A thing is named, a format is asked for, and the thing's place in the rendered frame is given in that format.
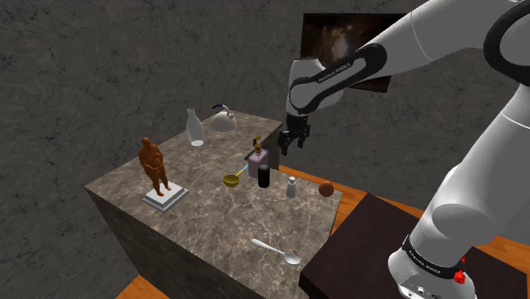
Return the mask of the brown human figure on plinth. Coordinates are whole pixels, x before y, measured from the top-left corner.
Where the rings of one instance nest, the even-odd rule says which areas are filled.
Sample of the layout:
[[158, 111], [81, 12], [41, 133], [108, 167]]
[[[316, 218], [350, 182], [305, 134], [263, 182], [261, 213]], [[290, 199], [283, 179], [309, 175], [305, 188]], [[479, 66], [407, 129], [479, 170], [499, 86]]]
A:
[[141, 143], [142, 147], [138, 152], [138, 159], [153, 185], [153, 189], [144, 196], [143, 202], [159, 212], [168, 212], [189, 191], [168, 180], [163, 154], [158, 146], [152, 144], [148, 138], [142, 138]]

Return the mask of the clear glass bottle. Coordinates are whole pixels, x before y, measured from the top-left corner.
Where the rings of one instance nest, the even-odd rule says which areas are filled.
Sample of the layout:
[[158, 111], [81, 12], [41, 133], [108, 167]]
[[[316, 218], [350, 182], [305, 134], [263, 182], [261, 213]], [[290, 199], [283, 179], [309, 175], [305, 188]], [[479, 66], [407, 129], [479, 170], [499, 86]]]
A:
[[200, 147], [204, 143], [204, 128], [200, 119], [195, 114], [194, 108], [187, 109], [186, 133], [189, 142], [194, 147]]

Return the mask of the dark robot stand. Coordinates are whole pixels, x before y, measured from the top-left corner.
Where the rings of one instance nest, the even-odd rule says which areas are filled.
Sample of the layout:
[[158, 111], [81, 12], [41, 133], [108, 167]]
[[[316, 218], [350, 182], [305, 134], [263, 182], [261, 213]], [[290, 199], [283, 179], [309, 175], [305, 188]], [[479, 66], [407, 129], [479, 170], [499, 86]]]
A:
[[[387, 266], [419, 218], [367, 194], [303, 268], [310, 299], [404, 299]], [[465, 254], [478, 299], [530, 299], [527, 272], [476, 247]]]

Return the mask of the pink soap dispenser gold pump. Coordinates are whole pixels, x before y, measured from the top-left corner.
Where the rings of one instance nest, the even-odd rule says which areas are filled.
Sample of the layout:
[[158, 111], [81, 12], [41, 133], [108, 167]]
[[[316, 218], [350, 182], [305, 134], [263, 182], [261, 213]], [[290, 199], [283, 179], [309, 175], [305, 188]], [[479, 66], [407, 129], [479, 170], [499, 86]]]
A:
[[268, 165], [268, 151], [258, 142], [261, 136], [255, 136], [252, 140], [254, 150], [248, 157], [248, 175], [250, 178], [258, 178], [260, 165]]

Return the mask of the dark wall picture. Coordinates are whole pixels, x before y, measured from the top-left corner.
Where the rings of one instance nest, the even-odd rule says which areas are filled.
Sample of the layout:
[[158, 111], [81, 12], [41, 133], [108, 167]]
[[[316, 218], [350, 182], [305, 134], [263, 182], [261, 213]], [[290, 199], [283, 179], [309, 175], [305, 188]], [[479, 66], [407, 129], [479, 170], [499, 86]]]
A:
[[303, 15], [301, 61], [295, 76], [310, 76], [353, 54], [403, 17], [394, 14], [306, 13]]

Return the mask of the silver spoon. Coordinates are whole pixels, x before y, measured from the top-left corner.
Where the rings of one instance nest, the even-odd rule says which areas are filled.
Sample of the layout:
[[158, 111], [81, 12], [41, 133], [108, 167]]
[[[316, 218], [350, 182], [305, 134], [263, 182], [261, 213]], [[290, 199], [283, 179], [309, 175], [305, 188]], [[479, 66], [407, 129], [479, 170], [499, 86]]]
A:
[[301, 259], [296, 256], [295, 254], [293, 253], [289, 253], [289, 252], [284, 252], [284, 251], [280, 251], [258, 239], [251, 239], [251, 243], [254, 244], [254, 245], [258, 245], [260, 246], [261, 248], [264, 248], [264, 249], [268, 249], [270, 251], [274, 251], [276, 253], [279, 253], [283, 258], [284, 260], [290, 264], [290, 265], [298, 265], [300, 262], [301, 262]]

